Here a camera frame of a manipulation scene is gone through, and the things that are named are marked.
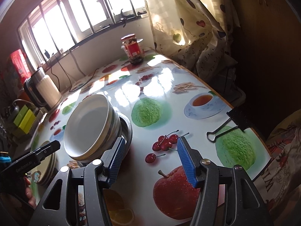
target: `yellow box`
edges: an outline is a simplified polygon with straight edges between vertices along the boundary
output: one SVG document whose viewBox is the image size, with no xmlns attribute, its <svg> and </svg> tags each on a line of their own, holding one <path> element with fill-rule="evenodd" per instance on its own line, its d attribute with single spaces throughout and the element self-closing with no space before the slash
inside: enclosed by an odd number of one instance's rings
<svg viewBox="0 0 301 226">
<path fill-rule="evenodd" d="M 29 133 L 29 131 L 30 131 L 30 129 L 31 129 L 31 127 L 32 127 L 33 122 L 35 121 L 35 119 L 36 119 L 35 115 L 32 114 L 31 117 L 29 118 L 29 120 L 28 120 L 28 122 L 27 122 L 25 128 L 24 128 L 24 132 L 25 132 L 26 134 Z"/>
<path fill-rule="evenodd" d="M 29 119 L 31 118 L 31 116 L 33 115 L 33 112 L 31 110 L 28 110 L 25 114 L 25 116 L 23 117 L 23 120 L 20 122 L 19 127 L 24 131 L 25 126 L 27 124 L 27 122 L 29 121 Z"/>
</svg>

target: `heart pattern curtain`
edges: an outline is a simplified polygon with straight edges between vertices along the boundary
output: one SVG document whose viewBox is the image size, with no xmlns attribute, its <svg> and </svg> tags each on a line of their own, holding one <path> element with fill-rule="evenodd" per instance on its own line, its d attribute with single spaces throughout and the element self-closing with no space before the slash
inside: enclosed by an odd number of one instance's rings
<svg viewBox="0 0 301 226">
<path fill-rule="evenodd" d="M 239 26 L 231 0 L 145 0 L 160 53 L 208 82 L 230 57 L 231 33 Z"/>
</svg>

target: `window bar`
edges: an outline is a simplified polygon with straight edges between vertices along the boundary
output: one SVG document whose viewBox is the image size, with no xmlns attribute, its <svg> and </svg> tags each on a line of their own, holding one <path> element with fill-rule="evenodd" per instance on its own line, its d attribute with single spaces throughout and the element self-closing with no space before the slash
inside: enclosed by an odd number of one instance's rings
<svg viewBox="0 0 301 226">
<path fill-rule="evenodd" d="M 112 6 L 111 6 L 111 4 L 108 3 L 108 0 L 104 0 L 104 3 L 106 4 L 106 9 L 107 9 L 107 11 L 108 11 L 108 13 L 109 13 L 109 16 L 110 16 L 110 18 L 111 18 L 113 24 L 116 24 L 114 15 L 113 15 L 113 13 L 112 13 Z"/>
<path fill-rule="evenodd" d="M 130 3 L 131 3 L 132 10 L 133 10 L 133 12 L 134 12 L 134 15 L 135 15 L 135 17 L 137 17 L 136 10 L 135 10 L 135 8 L 134 8 L 134 5 L 133 5 L 133 3 L 132 3 L 132 1 L 131 1 L 131 0 L 130 0 Z"/>
<path fill-rule="evenodd" d="M 67 28 L 68 28 L 68 31 L 69 31 L 69 33 L 70 33 L 70 35 L 71 35 L 71 38 L 72 38 L 74 44 L 76 45 L 76 44 L 77 44 L 77 41 L 75 40 L 75 38 L 74 38 L 73 34 L 71 33 L 71 30 L 70 30 L 70 28 L 69 28 L 69 26 L 68 26 L 68 24 L 67 24 L 67 20 L 66 20 L 64 14 L 63 14 L 63 10 L 62 10 L 62 7 L 61 7 L 60 0 L 56 0 L 56 1 L 57 1 L 57 4 L 58 4 L 59 8 L 60 8 L 61 14 L 63 15 L 64 21 L 65 21 L 66 26 L 67 26 Z"/>
<path fill-rule="evenodd" d="M 23 43 L 22 43 L 22 39 L 21 39 L 20 33 L 17 33 L 17 36 L 18 36 L 18 40 L 19 40 L 19 42 L 20 42 L 21 51 L 26 53 L 25 48 L 24 48 Z M 31 73 L 34 73 L 34 72 L 36 71 L 36 69 L 33 67 L 33 62 L 31 62 L 31 61 L 29 60 L 28 55 L 26 55 L 25 61 L 26 61 L 26 64 L 27 64 L 27 66 L 28 66 L 30 72 L 31 72 Z"/>
<path fill-rule="evenodd" d="M 45 58 L 45 55 L 42 53 L 42 51 L 41 51 L 41 49 L 40 49 L 40 47 L 39 47 L 39 45 L 38 45 L 38 43 L 37 43 L 37 41 L 36 41 L 36 38 L 35 38 L 35 36 L 34 36 L 34 34 L 33 34 L 33 28 L 32 28 L 32 26 L 31 26 L 30 20 L 29 20 L 28 17 L 27 17 L 26 19 L 27 19 L 27 23 L 28 23 L 28 25 L 29 25 L 28 28 L 29 28 L 30 36 L 31 36 L 31 38 L 32 38 L 32 40 L 33 40 L 33 42 L 34 42 L 36 48 L 38 49 L 39 53 L 42 55 L 44 61 L 47 62 L 47 59 Z"/>
<path fill-rule="evenodd" d="M 79 0 L 79 1 L 80 1 L 81 5 L 82 5 L 82 8 L 83 8 L 84 12 L 85 12 L 85 15 L 86 15 L 87 20 L 89 22 L 89 25 L 90 25 L 90 28 L 92 30 L 92 33 L 95 34 L 95 30 L 94 30 L 93 25 L 91 24 L 91 21 L 90 21 L 90 19 L 88 17 L 87 11 L 86 11 L 85 6 L 84 6 L 84 3 L 82 2 L 82 0 Z"/>
<path fill-rule="evenodd" d="M 43 19 L 44 19 L 44 21 L 45 21 L 45 24 L 46 24 L 47 30 L 48 30 L 48 32 L 49 32 L 49 35 L 50 35 L 50 37 L 51 37 L 51 39 L 52 39 L 52 41 L 53 41 L 53 43 L 54 43 L 54 45 L 55 45 L 55 48 L 57 49 L 59 55 L 61 55 L 62 53 L 61 53 L 61 51 L 58 49 L 58 46 L 56 45 L 56 43 L 55 43 L 55 41 L 54 41 L 54 39 L 53 39 L 53 37 L 52 37 L 52 35 L 51 35 L 51 33 L 50 33 L 50 30 L 49 30 L 49 28 L 48 28 L 48 25 L 47 25 L 47 23 L 46 23 L 46 20 L 45 20 L 45 14 L 44 14 L 44 11 L 43 11 L 42 4 L 41 4 L 41 3 L 39 4 L 39 8 L 40 8 L 41 15 L 42 15 L 42 17 L 43 17 Z"/>
</svg>

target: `window sill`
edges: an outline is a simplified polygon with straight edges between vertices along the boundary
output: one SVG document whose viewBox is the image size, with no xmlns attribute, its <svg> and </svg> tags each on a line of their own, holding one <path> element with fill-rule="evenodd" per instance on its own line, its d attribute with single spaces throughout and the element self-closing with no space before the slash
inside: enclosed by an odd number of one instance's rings
<svg viewBox="0 0 301 226">
<path fill-rule="evenodd" d="M 123 26 L 129 22 L 132 22 L 132 21 L 136 21 L 136 20 L 139 20 L 139 19 L 142 19 L 142 18 L 145 18 L 147 17 L 147 13 L 146 14 L 142 14 L 142 15 L 139 15 L 137 17 L 132 17 L 132 18 L 129 18 L 129 19 L 126 19 L 126 20 L 123 20 L 123 21 L 119 21 L 119 22 L 116 22 L 116 24 L 112 24 L 112 25 L 109 25 L 107 27 L 104 27 L 103 29 L 97 31 L 96 33 L 88 36 L 87 38 L 81 40 L 79 43 L 77 43 L 76 45 L 74 45 L 72 48 L 70 48 L 69 50 L 67 50 L 66 52 L 62 53 L 61 55 L 57 56 L 56 59 L 52 60 L 51 63 L 49 62 L 46 62 L 42 65 L 42 68 L 43 70 L 46 72 L 47 70 L 50 69 L 50 66 L 54 66 L 58 60 L 61 60 L 62 58 L 64 58 L 66 55 L 68 55 L 70 53 L 70 51 L 73 51 L 74 49 L 78 48 L 79 46 L 85 44 L 86 42 L 88 42 L 89 40 L 109 31 L 109 30 L 112 30 L 114 28 L 117 28 L 119 26 Z"/>
</svg>

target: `dark cabinet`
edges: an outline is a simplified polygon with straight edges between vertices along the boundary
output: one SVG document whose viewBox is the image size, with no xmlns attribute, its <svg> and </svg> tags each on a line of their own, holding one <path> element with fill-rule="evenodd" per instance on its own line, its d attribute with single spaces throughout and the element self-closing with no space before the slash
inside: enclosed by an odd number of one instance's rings
<svg viewBox="0 0 301 226">
<path fill-rule="evenodd" d="M 241 28 L 234 31 L 232 56 L 243 106 L 268 136 L 301 108 L 301 24 L 286 0 L 232 0 Z"/>
</svg>

